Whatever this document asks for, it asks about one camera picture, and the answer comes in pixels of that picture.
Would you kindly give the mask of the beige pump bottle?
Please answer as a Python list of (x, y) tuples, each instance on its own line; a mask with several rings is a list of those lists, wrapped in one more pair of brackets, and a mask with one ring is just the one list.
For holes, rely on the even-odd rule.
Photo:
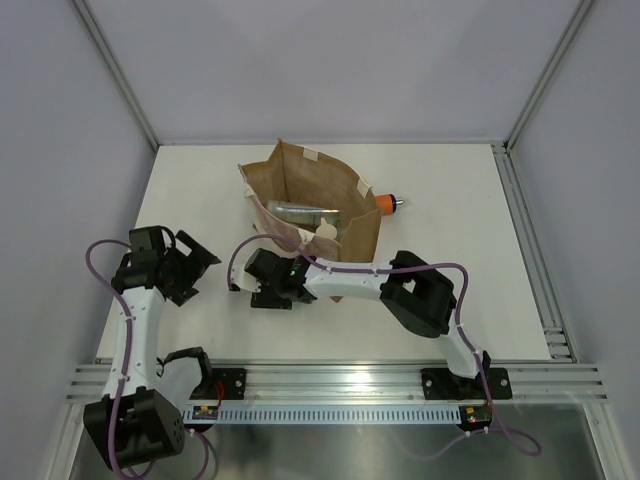
[(333, 224), (328, 223), (325, 218), (321, 218), (320, 225), (315, 230), (315, 235), (329, 240), (336, 240), (338, 231)]

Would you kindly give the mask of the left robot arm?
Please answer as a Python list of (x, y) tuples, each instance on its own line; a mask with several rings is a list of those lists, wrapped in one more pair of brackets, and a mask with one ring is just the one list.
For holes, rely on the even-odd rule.
[[(131, 230), (123, 245), (112, 279), (98, 279), (120, 312), (109, 376), (99, 400), (85, 406), (83, 424), (118, 478), (144, 479), (156, 461), (183, 451), (186, 403), (224, 397), (202, 348), (158, 356), (166, 304), (181, 307), (196, 296), (196, 282), (219, 259), (185, 231), (161, 225)], [(146, 470), (137, 472), (139, 465)]]

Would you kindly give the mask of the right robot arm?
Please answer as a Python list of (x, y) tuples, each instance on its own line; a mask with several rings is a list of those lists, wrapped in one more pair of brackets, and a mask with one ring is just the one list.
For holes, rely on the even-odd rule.
[(231, 285), (251, 292), (254, 308), (289, 310), (294, 303), (333, 297), (380, 302), (409, 333), (439, 344), (446, 368), (424, 372), (438, 397), (487, 397), (491, 359), (464, 331), (460, 313), (468, 273), (458, 264), (429, 265), (404, 250), (389, 262), (366, 264), (285, 258), (259, 248), (232, 267)]

